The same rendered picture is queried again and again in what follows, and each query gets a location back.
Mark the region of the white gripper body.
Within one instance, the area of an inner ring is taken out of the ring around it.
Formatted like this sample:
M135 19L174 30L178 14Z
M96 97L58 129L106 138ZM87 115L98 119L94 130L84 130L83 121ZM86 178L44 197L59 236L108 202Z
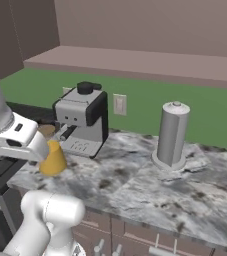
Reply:
M0 135L0 156L42 162L49 154L46 139L40 132L33 137L4 138Z

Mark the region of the yellow cup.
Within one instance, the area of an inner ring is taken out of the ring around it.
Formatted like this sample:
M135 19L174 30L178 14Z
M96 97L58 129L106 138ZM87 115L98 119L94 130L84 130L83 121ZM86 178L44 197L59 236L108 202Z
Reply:
M49 140L47 144L49 146L49 154L39 164L39 170L46 176L55 176L67 168L67 161L58 141Z

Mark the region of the brown round mug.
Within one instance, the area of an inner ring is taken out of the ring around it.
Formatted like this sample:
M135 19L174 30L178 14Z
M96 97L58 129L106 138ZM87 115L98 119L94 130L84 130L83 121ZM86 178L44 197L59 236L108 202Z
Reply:
M52 124L42 124L39 126L38 130L45 136L45 137L52 137L55 133L55 126Z

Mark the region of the black hob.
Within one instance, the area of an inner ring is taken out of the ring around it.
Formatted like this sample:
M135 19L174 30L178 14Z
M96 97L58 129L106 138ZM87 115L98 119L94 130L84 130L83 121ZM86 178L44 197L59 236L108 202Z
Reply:
M53 111L48 108L29 106L9 102L10 108L26 118L37 121L38 124L54 124ZM26 164L26 160L3 157L0 159L0 194L7 189L7 182Z

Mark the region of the grey and black coffee machine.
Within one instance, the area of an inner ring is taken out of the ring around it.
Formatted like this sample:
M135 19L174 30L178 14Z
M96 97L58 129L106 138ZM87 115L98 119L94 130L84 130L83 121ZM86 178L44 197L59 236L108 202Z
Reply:
M52 105L62 125L59 139L70 154L95 158L108 138L108 95L98 83L83 81Z

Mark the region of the brown drawer front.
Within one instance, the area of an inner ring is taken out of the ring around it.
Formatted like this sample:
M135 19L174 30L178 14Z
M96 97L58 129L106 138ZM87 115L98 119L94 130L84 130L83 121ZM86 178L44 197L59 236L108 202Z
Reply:
M115 218L111 218L111 234L112 252L116 250L118 244L121 244L121 256L151 256L149 247L155 245L157 234L160 234L160 248L171 250L174 239L177 239L177 251L184 256L227 256L227 251L220 248L209 247L186 238L175 238L173 235L132 225Z
M93 256L94 247L101 240L104 240L102 253L105 256L111 256L111 220L108 215L86 211L82 222L72 231L76 241L83 246L87 256Z

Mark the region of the grey paper towel holder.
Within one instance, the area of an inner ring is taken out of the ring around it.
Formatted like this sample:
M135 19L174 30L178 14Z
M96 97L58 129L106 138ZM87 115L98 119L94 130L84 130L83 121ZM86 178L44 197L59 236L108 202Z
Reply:
M160 131L152 161L161 170L176 171L185 166L183 153L190 107L179 101L162 106Z

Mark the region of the dark brown wall cupboard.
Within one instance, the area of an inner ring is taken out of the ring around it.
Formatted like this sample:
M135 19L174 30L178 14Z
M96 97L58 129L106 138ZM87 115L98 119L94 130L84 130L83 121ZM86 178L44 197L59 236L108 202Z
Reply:
M54 0L0 0L0 79L59 45Z

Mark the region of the taupe wall cupboards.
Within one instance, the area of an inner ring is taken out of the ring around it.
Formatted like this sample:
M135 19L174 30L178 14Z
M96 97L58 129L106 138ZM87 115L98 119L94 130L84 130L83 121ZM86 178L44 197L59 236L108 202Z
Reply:
M227 89L227 0L55 0L60 44L27 67Z

